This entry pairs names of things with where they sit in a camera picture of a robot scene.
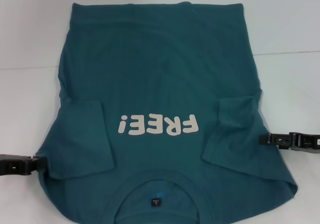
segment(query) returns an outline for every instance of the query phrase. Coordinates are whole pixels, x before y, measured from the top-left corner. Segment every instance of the teal t-shirt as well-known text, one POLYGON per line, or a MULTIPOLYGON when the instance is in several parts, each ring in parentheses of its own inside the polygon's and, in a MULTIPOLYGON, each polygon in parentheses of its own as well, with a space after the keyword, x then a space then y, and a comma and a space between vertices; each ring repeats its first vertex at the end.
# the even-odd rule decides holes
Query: teal t-shirt
POLYGON ((229 224, 297 185, 258 112, 242 4, 74 4, 61 108, 38 156, 80 224, 229 224))

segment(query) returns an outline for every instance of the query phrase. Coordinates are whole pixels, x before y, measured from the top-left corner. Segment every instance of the white table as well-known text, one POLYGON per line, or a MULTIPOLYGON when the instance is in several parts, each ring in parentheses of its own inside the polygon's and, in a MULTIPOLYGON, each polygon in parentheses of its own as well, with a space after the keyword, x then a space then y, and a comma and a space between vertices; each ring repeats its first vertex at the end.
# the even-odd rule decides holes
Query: white table
MULTIPOLYGON (((0 153, 34 155, 55 119, 57 66, 72 3, 183 1, 243 3, 264 91, 265 125, 274 133, 320 133, 320 0, 0 0, 0 153)), ((320 154, 281 153, 298 193, 283 206, 239 223, 320 223, 320 154)), ((0 177, 0 197, 0 223, 71 223, 47 199, 37 173, 0 177)))

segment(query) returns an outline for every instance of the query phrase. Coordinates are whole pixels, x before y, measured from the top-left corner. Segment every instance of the white surface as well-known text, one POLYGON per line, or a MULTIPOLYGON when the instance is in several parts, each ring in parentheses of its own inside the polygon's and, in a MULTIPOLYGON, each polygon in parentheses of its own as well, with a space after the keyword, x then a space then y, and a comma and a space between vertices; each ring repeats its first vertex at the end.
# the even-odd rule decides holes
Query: white surface
MULTIPOLYGON (((0 0, 0 153, 33 155, 59 108, 57 68, 71 4, 243 3, 271 132, 320 133, 320 0, 0 0)), ((320 154, 282 151, 299 191, 241 224, 319 224, 320 154)), ((0 177, 0 223, 69 224, 37 173, 0 177)))

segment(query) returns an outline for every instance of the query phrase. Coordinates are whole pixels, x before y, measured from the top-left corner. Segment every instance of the white background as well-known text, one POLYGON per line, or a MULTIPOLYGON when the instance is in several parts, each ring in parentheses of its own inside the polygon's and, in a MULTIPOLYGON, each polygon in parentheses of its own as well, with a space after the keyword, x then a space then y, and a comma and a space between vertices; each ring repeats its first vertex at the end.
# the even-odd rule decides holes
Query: white background
MULTIPOLYGON (((59 109, 59 58, 72 3, 243 3, 271 132, 320 134, 320 0, 0 0, 0 153, 32 156, 59 109)), ((299 185, 241 224, 319 224, 320 154, 282 151, 299 185)), ((70 224, 31 176, 0 177, 0 223, 70 224)))

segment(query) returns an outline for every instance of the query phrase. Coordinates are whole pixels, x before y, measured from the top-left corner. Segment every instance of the t-shirt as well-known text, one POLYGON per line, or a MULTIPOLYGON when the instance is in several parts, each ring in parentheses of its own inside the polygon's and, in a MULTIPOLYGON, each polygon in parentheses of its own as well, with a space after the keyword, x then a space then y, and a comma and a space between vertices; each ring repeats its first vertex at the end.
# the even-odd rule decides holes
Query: t-shirt
POLYGON ((81 224, 229 224, 297 185, 258 112, 242 4, 73 4, 40 183, 81 224))

